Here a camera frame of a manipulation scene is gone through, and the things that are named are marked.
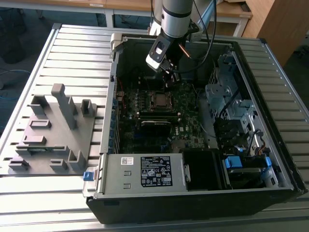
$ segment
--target motherboard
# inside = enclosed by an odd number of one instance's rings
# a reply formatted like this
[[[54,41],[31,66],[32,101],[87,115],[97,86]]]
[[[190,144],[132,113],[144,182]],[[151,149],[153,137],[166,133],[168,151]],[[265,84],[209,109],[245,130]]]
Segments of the motherboard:
[[[164,91],[145,77],[138,78],[137,86],[117,92],[121,153],[178,153],[205,147],[197,108],[205,90],[182,82]]]

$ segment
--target black cable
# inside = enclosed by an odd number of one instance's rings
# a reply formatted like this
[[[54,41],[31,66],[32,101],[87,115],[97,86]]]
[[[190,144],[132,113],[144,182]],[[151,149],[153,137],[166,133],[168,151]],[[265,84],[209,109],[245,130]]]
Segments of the black cable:
[[[203,27],[206,28],[206,26],[204,24],[204,21],[203,21],[202,17],[200,16],[200,13],[199,13],[198,9],[197,9],[197,12],[198,12],[200,20],[201,20],[201,22],[203,24]],[[209,54],[209,52],[211,50],[211,47],[212,47],[212,44],[213,44],[213,41],[214,41],[214,36],[216,34],[216,27],[217,27],[217,4],[216,4],[216,0],[213,0],[213,13],[214,13],[214,16],[213,16],[214,17],[214,25],[213,25],[212,38],[211,38],[211,42],[210,42],[210,44],[208,46],[208,50],[207,50],[207,53],[204,56],[203,61],[199,65],[195,66],[194,68],[191,68],[191,69],[188,69],[188,70],[185,70],[185,71],[173,70],[174,73],[189,73],[189,72],[192,72],[192,71],[200,68],[205,63],[206,58],[207,58],[207,56],[208,56],[208,54]]]
[[[194,6],[195,6],[195,9],[197,10],[198,16],[199,16],[199,18],[200,18],[200,20],[201,20],[201,23],[202,23],[202,25],[203,25],[203,28],[204,28],[204,31],[205,31],[205,34],[206,34],[206,38],[207,38],[207,42],[208,42],[208,46],[209,46],[209,45],[210,45],[210,42],[209,42],[209,36],[208,36],[207,28],[206,28],[206,26],[205,26],[205,24],[204,24],[204,22],[203,22],[203,20],[202,20],[201,14],[199,13],[199,11],[198,11],[198,9],[197,9],[197,4],[195,3],[195,0],[193,1],[193,4],[194,4]]]
[[[232,103],[232,101],[235,99],[238,93],[239,93],[239,88],[235,91],[235,93],[231,96],[230,100],[228,100],[227,104],[220,111],[218,118],[221,118],[223,112],[229,107],[229,105]]]
[[[247,151],[247,156],[249,156],[250,155],[250,149],[251,149],[251,146],[252,146],[252,142],[253,142],[253,139],[254,139],[254,136],[258,133],[258,132],[260,132],[261,130],[260,129],[256,129],[254,132],[253,132],[253,134],[252,134],[252,136],[251,136],[251,138],[250,138],[250,141],[249,141],[249,145],[248,145],[248,151]]]
[[[151,13],[150,13],[150,26],[151,26],[152,23],[153,23],[153,16],[155,16],[154,7],[153,7],[153,0],[150,0],[150,4],[151,4]]]
[[[140,19],[140,17],[138,16],[137,19],[136,19],[136,21],[135,21],[135,24],[137,23],[137,21],[138,21],[139,19]]]

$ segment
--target slotted metal table surface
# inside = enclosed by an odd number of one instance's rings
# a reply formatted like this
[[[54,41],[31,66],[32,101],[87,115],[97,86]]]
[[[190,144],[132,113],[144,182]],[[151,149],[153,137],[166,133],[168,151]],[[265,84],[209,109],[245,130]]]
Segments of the slotted metal table surface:
[[[65,93],[74,102],[85,97],[98,105],[88,165],[99,159],[104,107],[110,76],[110,39],[115,32],[146,34],[144,30],[107,29],[62,25],[55,27],[42,50],[12,117],[0,139],[0,174],[5,172],[15,145],[23,135],[32,114],[27,104],[34,94],[47,94],[54,83],[63,83]],[[237,41],[267,101],[280,132],[306,182],[309,183],[308,111],[272,55],[267,44],[258,39],[216,36],[219,40]],[[215,218],[205,221],[176,221],[136,225],[101,225],[88,209],[82,196],[81,176],[3,177],[0,178],[1,231],[95,231],[95,230],[164,230],[233,225],[239,229],[269,230],[269,224],[282,230],[308,226],[309,195],[292,202],[274,205],[249,217]]]

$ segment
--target table leg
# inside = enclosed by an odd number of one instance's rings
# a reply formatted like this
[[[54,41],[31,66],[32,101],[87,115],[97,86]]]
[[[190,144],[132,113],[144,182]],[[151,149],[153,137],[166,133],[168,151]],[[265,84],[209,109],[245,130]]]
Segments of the table leg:
[[[240,20],[240,22],[237,24],[237,27],[234,31],[233,36],[235,36],[235,37],[241,37],[242,36],[243,32],[245,31],[248,20],[249,19],[247,19],[247,18],[242,18]]]
[[[108,28],[114,28],[115,15],[113,9],[105,9],[106,26]]]
[[[104,14],[98,14],[96,13],[97,22],[99,27],[104,27]]]

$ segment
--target wooden desk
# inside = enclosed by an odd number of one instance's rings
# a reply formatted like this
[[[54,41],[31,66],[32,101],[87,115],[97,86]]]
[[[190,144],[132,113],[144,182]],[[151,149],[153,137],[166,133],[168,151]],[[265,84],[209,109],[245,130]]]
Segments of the wooden desk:
[[[104,14],[107,0],[1,0],[0,7]]]
[[[197,1],[199,9],[206,9],[206,6],[203,5],[203,1]],[[150,0],[107,0],[106,1],[106,12],[108,15],[138,15],[138,16],[150,16],[151,5]],[[198,21],[196,10],[193,7],[192,9],[192,18],[194,21]],[[224,23],[236,24],[235,27],[232,27],[233,36],[242,36],[243,31],[246,28],[248,20],[252,18],[253,14],[251,12],[245,12],[242,10],[241,6],[238,3],[228,3],[222,2],[217,5],[217,22],[219,23],[218,29],[226,30],[226,25]]]
[[[108,28],[114,27],[114,15],[150,17],[151,11],[150,0],[1,0],[0,7],[105,14]],[[239,4],[223,2],[217,6],[217,16],[219,24],[236,24],[233,36],[242,36],[252,13],[242,11]]]

